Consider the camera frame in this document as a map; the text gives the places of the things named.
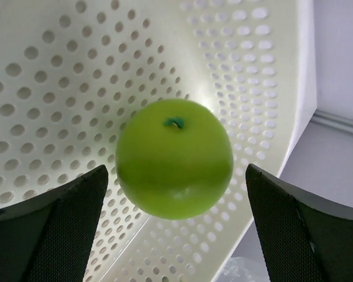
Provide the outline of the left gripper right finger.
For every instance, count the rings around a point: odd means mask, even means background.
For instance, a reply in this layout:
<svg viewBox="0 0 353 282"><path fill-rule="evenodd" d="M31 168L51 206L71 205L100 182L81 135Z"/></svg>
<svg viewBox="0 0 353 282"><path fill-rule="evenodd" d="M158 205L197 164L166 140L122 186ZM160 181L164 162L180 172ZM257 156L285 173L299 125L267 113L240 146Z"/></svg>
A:
<svg viewBox="0 0 353 282"><path fill-rule="evenodd" d="M245 180L271 281L353 281L353 207L254 164Z"/></svg>

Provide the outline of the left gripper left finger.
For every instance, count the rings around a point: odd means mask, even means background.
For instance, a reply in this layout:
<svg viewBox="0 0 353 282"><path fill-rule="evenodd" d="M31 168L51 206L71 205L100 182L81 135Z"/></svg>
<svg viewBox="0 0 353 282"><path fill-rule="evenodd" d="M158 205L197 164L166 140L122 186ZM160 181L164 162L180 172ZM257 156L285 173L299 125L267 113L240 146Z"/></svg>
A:
<svg viewBox="0 0 353 282"><path fill-rule="evenodd" d="M1 208L0 281L82 281L107 188L100 165Z"/></svg>

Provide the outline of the clear orange zip bag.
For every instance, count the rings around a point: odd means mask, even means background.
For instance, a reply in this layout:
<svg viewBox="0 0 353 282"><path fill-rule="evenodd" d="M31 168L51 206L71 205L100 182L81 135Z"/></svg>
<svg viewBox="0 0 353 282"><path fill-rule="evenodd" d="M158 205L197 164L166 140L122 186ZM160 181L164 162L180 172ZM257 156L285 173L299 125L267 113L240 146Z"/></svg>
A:
<svg viewBox="0 0 353 282"><path fill-rule="evenodd" d="M218 282L269 282L264 264L245 257L231 257L222 269Z"/></svg>

